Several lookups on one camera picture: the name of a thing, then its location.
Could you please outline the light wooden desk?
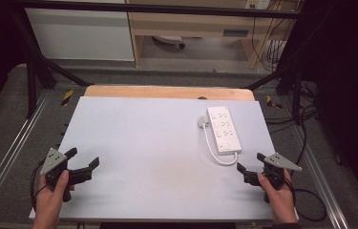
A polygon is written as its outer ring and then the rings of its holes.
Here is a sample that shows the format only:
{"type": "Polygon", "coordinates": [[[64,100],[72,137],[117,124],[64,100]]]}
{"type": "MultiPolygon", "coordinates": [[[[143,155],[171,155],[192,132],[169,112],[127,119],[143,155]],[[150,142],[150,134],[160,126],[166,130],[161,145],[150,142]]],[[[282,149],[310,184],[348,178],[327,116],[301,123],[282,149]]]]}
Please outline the light wooden desk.
{"type": "MultiPolygon", "coordinates": [[[[246,9],[246,0],[126,0],[128,4],[246,9]]],[[[266,10],[297,11],[298,0],[270,0],[266,10]]],[[[249,18],[214,15],[141,13],[129,14],[134,36],[229,37],[241,41],[249,66],[254,69],[263,57],[268,40],[287,39],[290,19],[249,18]]]]}

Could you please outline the white cabinet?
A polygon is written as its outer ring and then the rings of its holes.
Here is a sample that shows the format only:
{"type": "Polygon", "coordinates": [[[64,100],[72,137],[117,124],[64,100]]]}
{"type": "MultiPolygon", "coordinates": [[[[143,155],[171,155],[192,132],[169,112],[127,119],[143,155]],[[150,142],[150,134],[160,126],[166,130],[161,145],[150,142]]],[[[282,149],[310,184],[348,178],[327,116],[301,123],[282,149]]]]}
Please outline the white cabinet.
{"type": "Polygon", "coordinates": [[[26,9],[42,53],[50,59],[133,61],[126,12],[26,9]]]}

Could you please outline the office chair wheel base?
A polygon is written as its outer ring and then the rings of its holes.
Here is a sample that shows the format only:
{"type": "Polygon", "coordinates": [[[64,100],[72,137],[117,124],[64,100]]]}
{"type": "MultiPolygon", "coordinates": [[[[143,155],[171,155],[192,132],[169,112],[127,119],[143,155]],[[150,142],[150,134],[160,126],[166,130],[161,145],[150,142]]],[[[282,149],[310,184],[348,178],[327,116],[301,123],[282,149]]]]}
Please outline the office chair wheel base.
{"type": "Polygon", "coordinates": [[[165,44],[177,45],[180,49],[185,48],[185,44],[180,36],[155,36],[155,39],[165,44]]]}

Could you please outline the white power strip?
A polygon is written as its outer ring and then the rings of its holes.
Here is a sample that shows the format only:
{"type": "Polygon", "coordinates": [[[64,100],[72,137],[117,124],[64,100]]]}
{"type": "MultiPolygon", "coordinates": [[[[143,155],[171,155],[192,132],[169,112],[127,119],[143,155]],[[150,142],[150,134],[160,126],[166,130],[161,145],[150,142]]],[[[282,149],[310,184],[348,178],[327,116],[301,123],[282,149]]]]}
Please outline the white power strip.
{"type": "Polygon", "coordinates": [[[236,128],[226,106],[208,107],[207,113],[219,155],[231,155],[242,150],[236,128]]]}

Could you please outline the person's right hand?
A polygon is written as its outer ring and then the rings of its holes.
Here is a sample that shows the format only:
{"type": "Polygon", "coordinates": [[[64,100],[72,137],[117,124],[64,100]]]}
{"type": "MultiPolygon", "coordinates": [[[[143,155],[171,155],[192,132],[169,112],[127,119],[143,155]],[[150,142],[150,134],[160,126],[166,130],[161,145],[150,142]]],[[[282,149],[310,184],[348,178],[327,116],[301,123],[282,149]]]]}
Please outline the person's right hand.
{"type": "Polygon", "coordinates": [[[283,185],[279,190],[276,190],[268,178],[262,173],[258,173],[258,180],[268,195],[273,223],[275,225],[297,223],[298,220],[295,214],[294,200],[290,188],[283,185]]]}

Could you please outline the black metal stand leg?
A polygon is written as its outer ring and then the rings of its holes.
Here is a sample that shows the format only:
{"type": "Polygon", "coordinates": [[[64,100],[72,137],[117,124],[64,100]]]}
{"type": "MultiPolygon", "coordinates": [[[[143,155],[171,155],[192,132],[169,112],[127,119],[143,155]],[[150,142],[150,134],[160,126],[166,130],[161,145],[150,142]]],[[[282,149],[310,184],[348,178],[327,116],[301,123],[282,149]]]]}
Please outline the black metal stand leg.
{"type": "Polygon", "coordinates": [[[18,48],[21,50],[27,64],[29,98],[27,118],[32,117],[37,110],[36,80],[40,81],[44,89],[53,89],[56,86],[52,71],[63,75],[79,86],[91,86],[90,82],[69,73],[44,56],[39,48],[38,42],[33,34],[32,26],[30,25],[28,16],[24,10],[15,8],[10,10],[9,15],[16,28],[14,34],[18,35],[18,38],[16,39],[18,48]]]}
{"type": "Polygon", "coordinates": [[[276,70],[274,73],[271,73],[270,75],[245,86],[245,88],[253,91],[275,78],[280,78],[276,92],[278,95],[285,95],[290,90],[293,90],[291,117],[298,125],[301,125],[303,119],[300,115],[300,101],[304,65],[305,59],[303,57],[295,57],[293,60],[289,60],[284,63],[281,68],[276,70]]]}

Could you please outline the black metal frame bar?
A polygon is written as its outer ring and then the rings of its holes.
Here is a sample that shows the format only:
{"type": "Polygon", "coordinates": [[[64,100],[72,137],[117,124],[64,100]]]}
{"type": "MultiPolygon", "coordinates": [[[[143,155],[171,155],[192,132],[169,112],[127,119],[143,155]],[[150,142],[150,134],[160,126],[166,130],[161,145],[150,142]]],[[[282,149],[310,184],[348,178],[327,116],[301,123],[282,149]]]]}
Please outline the black metal frame bar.
{"type": "Polygon", "coordinates": [[[237,9],[229,9],[229,8],[144,5],[144,4],[118,4],[118,3],[48,1],[48,0],[10,0],[10,3],[20,8],[46,9],[46,10],[90,10],[90,11],[215,15],[215,16],[233,16],[233,17],[255,17],[255,18],[283,18],[283,19],[300,19],[309,16],[309,13],[297,12],[297,11],[237,10],[237,9]]]}

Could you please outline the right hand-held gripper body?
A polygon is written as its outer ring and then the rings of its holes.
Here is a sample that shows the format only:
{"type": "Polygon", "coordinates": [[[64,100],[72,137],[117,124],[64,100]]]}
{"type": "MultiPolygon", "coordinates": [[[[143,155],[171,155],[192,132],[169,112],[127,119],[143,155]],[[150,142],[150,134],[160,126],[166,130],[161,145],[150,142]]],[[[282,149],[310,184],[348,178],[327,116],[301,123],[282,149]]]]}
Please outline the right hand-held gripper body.
{"type": "MultiPolygon", "coordinates": [[[[271,185],[279,190],[283,185],[288,186],[292,190],[292,185],[288,178],[284,175],[284,169],[301,172],[302,168],[284,156],[275,153],[272,156],[267,156],[263,162],[263,172],[271,185]]],[[[262,186],[258,180],[258,173],[247,171],[243,175],[243,182],[249,183],[252,186],[262,186]]]]}

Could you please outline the aluminium rail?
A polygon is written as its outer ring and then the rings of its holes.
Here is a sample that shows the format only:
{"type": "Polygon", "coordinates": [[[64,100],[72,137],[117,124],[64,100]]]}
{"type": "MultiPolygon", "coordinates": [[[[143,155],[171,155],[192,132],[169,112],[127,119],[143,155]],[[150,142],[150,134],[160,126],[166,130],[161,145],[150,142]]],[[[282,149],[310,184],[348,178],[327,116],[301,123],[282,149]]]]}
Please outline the aluminium rail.
{"type": "Polygon", "coordinates": [[[17,136],[13,140],[11,146],[6,151],[6,154],[0,162],[0,187],[3,184],[9,170],[11,169],[14,161],[17,159],[20,151],[22,150],[25,142],[27,141],[37,119],[41,116],[44,110],[48,97],[52,93],[52,90],[45,90],[40,96],[36,103],[36,110],[32,113],[32,116],[27,118],[22,127],[20,128],[17,136]]]}
{"type": "Polygon", "coordinates": [[[303,159],[308,171],[311,173],[319,195],[325,204],[327,215],[333,225],[333,228],[348,229],[348,223],[343,211],[341,210],[339,203],[326,180],[326,176],[307,142],[307,137],[303,132],[303,128],[301,126],[294,126],[293,131],[298,139],[298,142],[304,148],[303,159]]]}

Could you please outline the yellow black striped tape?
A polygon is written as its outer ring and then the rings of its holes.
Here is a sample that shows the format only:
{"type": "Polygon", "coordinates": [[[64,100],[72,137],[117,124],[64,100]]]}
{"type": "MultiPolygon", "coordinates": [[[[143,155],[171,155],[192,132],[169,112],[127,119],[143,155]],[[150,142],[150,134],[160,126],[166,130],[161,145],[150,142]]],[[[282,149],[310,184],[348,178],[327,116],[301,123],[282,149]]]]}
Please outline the yellow black striped tape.
{"type": "Polygon", "coordinates": [[[273,100],[272,100],[272,97],[270,95],[266,96],[266,105],[268,107],[274,107],[276,109],[282,109],[283,108],[283,106],[281,104],[274,103],[273,100]]]}
{"type": "Polygon", "coordinates": [[[73,93],[74,93],[74,90],[68,90],[65,93],[65,95],[64,95],[64,97],[62,99],[62,102],[61,102],[61,106],[67,106],[68,105],[73,93]]]}

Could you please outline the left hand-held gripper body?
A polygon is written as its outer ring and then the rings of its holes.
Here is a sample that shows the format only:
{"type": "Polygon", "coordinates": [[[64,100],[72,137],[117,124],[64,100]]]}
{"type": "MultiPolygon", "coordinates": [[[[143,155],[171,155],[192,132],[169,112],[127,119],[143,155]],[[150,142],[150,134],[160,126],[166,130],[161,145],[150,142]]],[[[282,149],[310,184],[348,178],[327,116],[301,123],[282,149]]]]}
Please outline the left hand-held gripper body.
{"type": "Polygon", "coordinates": [[[65,154],[51,148],[44,160],[40,175],[45,177],[46,184],[50,188],[54,188],[61,174],[67,170],[68,159],[65,154]]]}

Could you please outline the person's left hand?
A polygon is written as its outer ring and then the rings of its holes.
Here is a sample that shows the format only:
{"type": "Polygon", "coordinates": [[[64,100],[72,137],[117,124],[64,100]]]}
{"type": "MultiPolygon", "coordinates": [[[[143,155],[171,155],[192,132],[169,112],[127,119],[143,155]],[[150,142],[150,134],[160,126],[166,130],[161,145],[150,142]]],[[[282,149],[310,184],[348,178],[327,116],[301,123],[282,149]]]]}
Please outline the person's left hand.
{"type": "Polygon", "coordinates": [[[63,204],[63,193],[68,186],[69,172],[63,171],[53,190],[46,186],[41,176],[38,183],[40,192],[36,195],[35,219],[32,229],[56,229],[63,204]]]}

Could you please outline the white wall socket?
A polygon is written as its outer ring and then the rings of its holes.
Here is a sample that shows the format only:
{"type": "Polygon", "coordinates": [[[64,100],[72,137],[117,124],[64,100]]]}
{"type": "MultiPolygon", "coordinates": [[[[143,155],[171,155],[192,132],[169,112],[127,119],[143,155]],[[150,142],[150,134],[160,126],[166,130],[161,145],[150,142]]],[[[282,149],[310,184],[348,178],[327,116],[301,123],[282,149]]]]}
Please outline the white wall socket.
{"type": "Polygon", "coordinates": [[[269,3],[270,0],[246,0],[244,7],[251,10],[266,10],[269,3]]]}

